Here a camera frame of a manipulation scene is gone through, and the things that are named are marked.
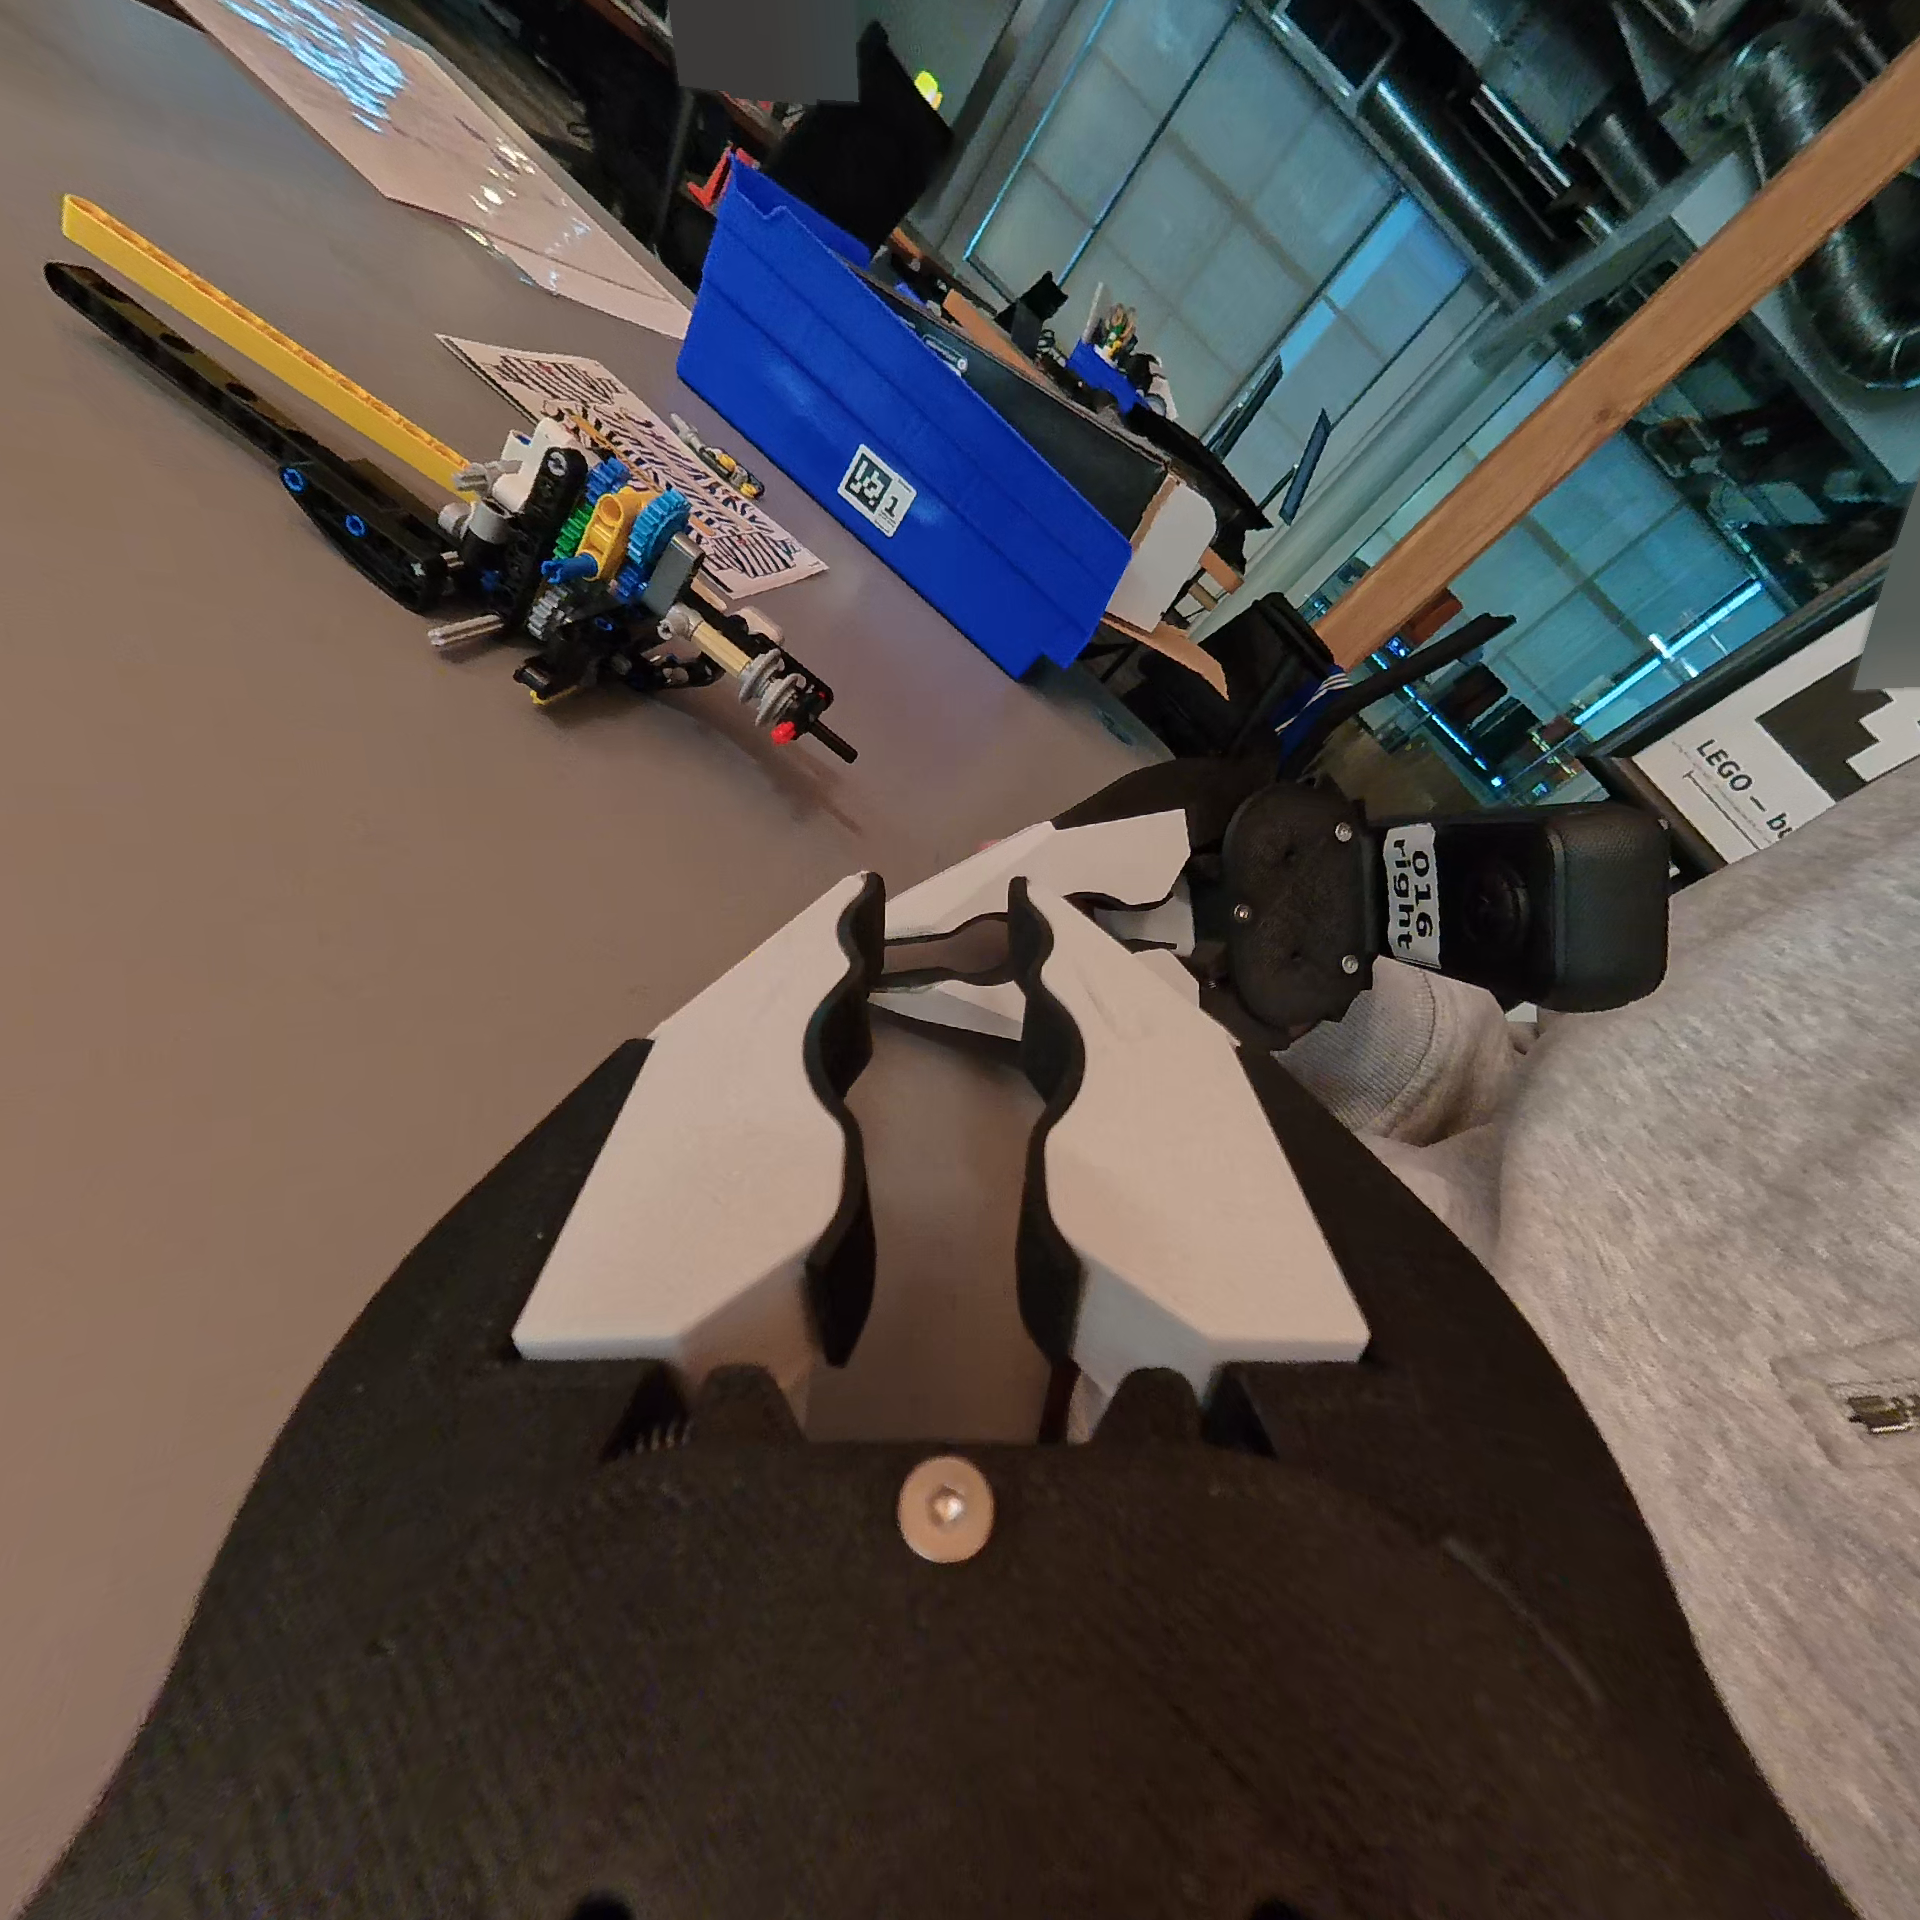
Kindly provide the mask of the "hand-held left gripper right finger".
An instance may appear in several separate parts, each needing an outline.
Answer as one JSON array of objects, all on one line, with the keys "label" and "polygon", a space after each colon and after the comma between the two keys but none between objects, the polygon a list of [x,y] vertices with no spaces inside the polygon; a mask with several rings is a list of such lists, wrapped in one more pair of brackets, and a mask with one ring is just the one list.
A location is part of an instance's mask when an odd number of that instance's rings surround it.
[{"label": "hand-held left gripper right finger", "polygon": [[1230,1034],[1065,897],[1014,878],[1005,918],[1043,1435],[1087,1435],[1141,1371],[1206,1408],[1235,1366],[1356,1364],[1371,1330]]}]

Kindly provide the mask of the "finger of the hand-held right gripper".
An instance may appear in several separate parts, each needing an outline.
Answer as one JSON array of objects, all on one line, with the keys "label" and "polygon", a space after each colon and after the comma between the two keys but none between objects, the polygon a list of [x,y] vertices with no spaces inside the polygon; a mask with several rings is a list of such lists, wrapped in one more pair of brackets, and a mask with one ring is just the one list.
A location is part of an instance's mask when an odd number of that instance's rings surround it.
[{"label": "finger of the hand-held right gripper", "polygon": [[1014,878],[1084,905],[1123,941],[1191,947],[1193,854],[1181,811],[1146,811],[1084,825],[1034,822],[889,897],[885,940],[946,940],[1005,910]]},{"label": "finger of the hand-held right gripper", "polygon": [[[1203,1001],[1203,986],[1191,966],[1191,901],[1071,905],[1189,1004]],[[892,902],[885,922],[885,1010],[988,1041],[1018,1043],[1023,1029],[1023,992],[1012,973],[1003,905],[941,908],[934,918],[926,918],[906,902]]]}]

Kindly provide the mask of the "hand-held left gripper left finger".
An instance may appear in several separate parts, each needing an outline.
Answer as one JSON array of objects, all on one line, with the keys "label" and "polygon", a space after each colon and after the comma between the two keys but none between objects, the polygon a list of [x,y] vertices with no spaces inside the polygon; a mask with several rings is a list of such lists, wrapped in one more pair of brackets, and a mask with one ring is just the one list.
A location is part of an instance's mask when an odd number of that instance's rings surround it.
[{"label": "hand-held left gripper left finger", "polygon": [[750,1364],[805,1422],[874,1307],[849,1093],[874,1058],[885,890],[831,885],[662,1019],[519,1313],[523,1360]]}]

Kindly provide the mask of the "person's right forearm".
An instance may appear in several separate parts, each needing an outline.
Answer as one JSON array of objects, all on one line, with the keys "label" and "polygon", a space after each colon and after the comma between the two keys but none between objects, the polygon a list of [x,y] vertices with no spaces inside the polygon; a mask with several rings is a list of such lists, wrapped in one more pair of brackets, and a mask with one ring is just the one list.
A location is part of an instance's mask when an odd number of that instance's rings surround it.
[{"label": "person's right forearm", "polygon": [[1381,963],[1342,1019],[1278,1064],[1530,1299],[1604,1266],[1599,1201],[1625,1168],[1612,1058],[1660,1010],[1644,1000],[1522,1024],[1483,989]]}]

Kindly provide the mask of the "lego vehicle model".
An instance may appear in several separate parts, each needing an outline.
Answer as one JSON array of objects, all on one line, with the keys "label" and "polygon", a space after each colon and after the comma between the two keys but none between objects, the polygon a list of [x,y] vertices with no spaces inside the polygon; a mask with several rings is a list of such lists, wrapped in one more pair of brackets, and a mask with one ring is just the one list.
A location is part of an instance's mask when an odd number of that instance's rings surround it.
[{"label": "lego vehicle model", "polygon": [[586,409],[475,465],[97,202],[65,195],[61,235],[86,266],[45,262],[47,289],[271,465],[341,560],[429,620],[439,656],[516,650],[513,676],[541,709],[726,681],[775,746],[858,762],[828,724],[831,685],[719,606],[691,493],[643,478]]}]

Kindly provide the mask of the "white printed sign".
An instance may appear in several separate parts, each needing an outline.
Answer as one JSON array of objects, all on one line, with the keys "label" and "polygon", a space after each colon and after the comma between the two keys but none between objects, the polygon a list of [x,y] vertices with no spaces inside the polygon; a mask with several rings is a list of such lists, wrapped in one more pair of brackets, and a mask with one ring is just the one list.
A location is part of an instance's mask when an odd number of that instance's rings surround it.
[{"label": "white printed sign", "polygon": [[1691,710],[1655,721],[1619,756],[1705,868],[1774,849],[1916,758],[1916,690],[1859,683],[1873,621],[1873,609],[1833,621]]}]

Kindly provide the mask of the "black office chair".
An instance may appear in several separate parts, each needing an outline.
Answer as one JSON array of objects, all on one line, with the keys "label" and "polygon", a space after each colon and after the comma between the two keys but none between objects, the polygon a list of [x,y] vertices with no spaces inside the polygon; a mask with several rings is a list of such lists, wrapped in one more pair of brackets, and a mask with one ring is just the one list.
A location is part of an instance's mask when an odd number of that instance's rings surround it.
[{"label": "black office chair", "polygon": [[1471,614],[1437,632],[1428,614],[1425,645],[1382,650],[1374,665],[1338,665],[1316,628],[1281,594],[1237,614],[1213,641],[1225,688],[1198,683],[1171,692],[1159,734],[1180,756],[1253,758],[1281,778],[1310,773],[1332,734],[1515,627],[1514,614]]}]

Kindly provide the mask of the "wooden beam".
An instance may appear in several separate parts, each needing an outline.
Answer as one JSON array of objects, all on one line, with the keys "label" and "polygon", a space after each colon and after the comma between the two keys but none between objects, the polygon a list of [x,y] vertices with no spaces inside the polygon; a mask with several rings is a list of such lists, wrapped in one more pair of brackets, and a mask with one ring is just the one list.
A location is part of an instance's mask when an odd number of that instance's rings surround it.
[{"label": "wooden beam", "polygon": [[[1820,152],[1837,188],[1875,188],[1918,155],[1918,48],[1905,48]],[[1356,665],[1554,491],[1641,405],[1778,289],[1826,232],[1791,210],[1815,168],[1764,186],[1551,396],[1350,587],[1316,632]]]}]

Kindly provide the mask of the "blue plastic bin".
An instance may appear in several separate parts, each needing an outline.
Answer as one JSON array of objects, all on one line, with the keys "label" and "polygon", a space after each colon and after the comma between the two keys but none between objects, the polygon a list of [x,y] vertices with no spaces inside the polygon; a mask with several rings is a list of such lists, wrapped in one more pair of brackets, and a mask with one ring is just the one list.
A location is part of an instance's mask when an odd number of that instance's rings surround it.
[{"label": "blue plastic bin", "polygon": [[716,212],[678,379],[1014,681],[1093,643],[1131,545],[763,172]]}]

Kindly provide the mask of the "person's grey sweatshirt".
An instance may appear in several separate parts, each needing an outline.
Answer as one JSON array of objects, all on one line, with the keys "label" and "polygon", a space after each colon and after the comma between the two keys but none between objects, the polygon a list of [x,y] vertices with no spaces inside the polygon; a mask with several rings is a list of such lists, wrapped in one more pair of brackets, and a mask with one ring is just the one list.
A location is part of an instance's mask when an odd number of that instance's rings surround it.
[{"label": "person's grey sweatshirt", "polygon": [[1918,789],[1686,888],[1603,1270],[1507,1294],[1663,1549],[1719,1691],[1863,1915],[1916,1915]]}]

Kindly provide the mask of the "black white sticker sheet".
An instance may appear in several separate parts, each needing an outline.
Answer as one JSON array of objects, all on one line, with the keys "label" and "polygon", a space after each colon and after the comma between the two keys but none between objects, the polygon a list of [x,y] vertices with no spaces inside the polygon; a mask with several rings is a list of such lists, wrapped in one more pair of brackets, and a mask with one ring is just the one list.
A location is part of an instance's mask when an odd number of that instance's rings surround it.
[{"label": "black white sticker sheet", "polygon": [[581,421],[629,467],[633,483],[682,491],[691,533],[726,598],[745,601],[828,574],[803,539],[706,462],[682,434],[678,416],[660,416],[598,361],[451,337],[442,342],[525,416]]}]

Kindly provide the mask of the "glossy paper sheet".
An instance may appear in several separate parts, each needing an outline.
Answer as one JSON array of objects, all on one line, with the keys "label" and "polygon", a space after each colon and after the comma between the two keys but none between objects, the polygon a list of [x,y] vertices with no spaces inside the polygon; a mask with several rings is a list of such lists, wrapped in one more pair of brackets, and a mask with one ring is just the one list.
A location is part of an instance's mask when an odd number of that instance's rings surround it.
[{"label": "glossy paper sheet", "polygon": [[509,116],[382,13],[355,2],[181,12],[386,202],[463,228],[554,298],[685,339],[687,305],[545,170]]}]

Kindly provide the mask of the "flexible grey air duct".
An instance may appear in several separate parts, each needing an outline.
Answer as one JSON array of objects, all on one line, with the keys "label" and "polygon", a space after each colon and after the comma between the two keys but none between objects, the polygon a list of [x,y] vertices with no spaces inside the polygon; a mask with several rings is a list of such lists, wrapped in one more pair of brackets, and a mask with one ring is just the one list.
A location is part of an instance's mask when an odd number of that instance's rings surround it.
[{"label": "flexible grey air duct", "polygon": [[1791,210],[1826,232],[1805,243],[1783,281],[1794,321],[1831,369],[1873,394],[1918,381],[1916,214],[1881,212],[1895,173],[1837,188],[1821,139],[1886,73],[1889,54],[1844,4],[1790,4],[1733,59],[1724,104],[1764,186],[1815,168]]}]

